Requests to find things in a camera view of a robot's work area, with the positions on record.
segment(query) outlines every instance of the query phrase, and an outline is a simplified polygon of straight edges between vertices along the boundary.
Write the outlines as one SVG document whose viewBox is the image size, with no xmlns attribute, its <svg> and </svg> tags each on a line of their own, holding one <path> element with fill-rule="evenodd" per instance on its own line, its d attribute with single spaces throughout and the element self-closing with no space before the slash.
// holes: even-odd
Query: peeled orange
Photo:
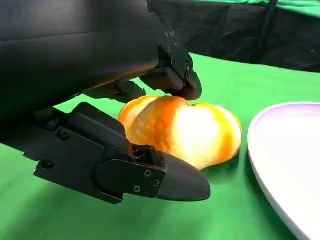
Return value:
<svg viewBox="0 0 320 240">
<path fill-rule="evenodd" d="M 178 96 L 143 96 L 129 102 L 118 116 L 126 137 L 150 145 L 198 170 L 233 158 L 242 144 L 238 118 L 221 106 L 190 105 Z"/>
</svg>

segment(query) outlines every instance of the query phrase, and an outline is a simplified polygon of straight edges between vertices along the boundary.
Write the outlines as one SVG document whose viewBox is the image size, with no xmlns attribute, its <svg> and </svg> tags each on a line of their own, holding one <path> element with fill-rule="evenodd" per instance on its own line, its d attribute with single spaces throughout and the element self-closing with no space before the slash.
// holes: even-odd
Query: robotic arm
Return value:
<svg viewBox="0 0 320 240">
<path fill-rule="evenodd" d="M 37 162 L 34 175 L 109 202 L 124 194 L 201 201 L 210 185 L 191 165 L 131 144 L 123 125 L 80 94 L 127 103 L 154 90 L 196 100 L 193 61 L 146 0 L 2 0 L 0 143 Z"/>
</svg>

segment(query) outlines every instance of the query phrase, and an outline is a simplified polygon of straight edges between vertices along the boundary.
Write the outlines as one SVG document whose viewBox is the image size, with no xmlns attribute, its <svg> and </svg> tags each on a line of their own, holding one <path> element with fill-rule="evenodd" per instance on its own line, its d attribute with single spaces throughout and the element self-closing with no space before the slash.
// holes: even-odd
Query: bolt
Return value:
<svg viewBox="0 0 320 240">
<path fill-rule="evenodd" d="M 43 169 L 49 170 L 54 167 L 54 163 L 50 160 L 45 159 L 41 162 L 41 166 Z"/>
<path fill-rule="evenodd" d="M 140 186 L 135 186 L 134 187 L 134 192 L 137 194 L 137 193 L 140 193 L 140 191 L 141 191 L 141 187 Z"/>
<path fill-rule="evenodd" d="M 58 138 L 61 140 L 61 141 L 68 141 L 69 138 L 70 138 L 70 135 L 68 134 L 67 131 L 65 130 L 62 130 L 58 133 Z"/>
<path fill-rule="evenodd" d="M 157 180 L 155 180 L 155 181 L 153 181 L 153 182 L 151 183 L 151 186 L 152 186 L 153 189 L 157 189 L 157 188 L 160 187 L 160 182 L 157 181 Z"/>
<path fill-rule="evenodd" d="M 149 178 L 151 176 L 151 172 L 149 170 L 144 172 L 144 176 L 146 176 L 147 178 Z"/>
</svg>

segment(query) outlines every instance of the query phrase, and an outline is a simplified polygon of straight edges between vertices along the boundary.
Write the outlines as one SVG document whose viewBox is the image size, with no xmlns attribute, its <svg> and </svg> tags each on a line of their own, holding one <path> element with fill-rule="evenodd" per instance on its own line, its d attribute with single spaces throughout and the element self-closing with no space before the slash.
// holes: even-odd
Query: black backdrop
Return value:
<svg viewBox="0 0 320 240">
<path fill-rule="evenodd" d="M 320 73 L 320 19 L 269 6 L 148 0 L 189 52 Z"/>
</svg>

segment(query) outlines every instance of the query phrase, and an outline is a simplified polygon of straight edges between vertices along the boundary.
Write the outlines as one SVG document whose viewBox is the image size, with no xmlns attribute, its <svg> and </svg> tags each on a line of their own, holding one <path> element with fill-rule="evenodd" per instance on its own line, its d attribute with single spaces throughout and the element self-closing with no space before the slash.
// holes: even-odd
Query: green backdrop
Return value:
<svg viewBox="0 0 320 240">
<path fill-rule="evenodd" d="M 221 105 L 243 124 L 239 157 L 203 171 L 211 184 L 209 200 L 180 203 L 125 195 L 122 204 L 111 205 L 33 176 L 35 162 L 0 145 L 0 239 L 294 240 L 253 175 L 247 131 L 253 117 L 270 105 L 320 101 L 320 75 L 192 57 L 203 85 L 196 102 Z M 80 96 L 58 108 L 70 112 L 81 101 L 115 118 L 123 106 Z"/>
</svg>

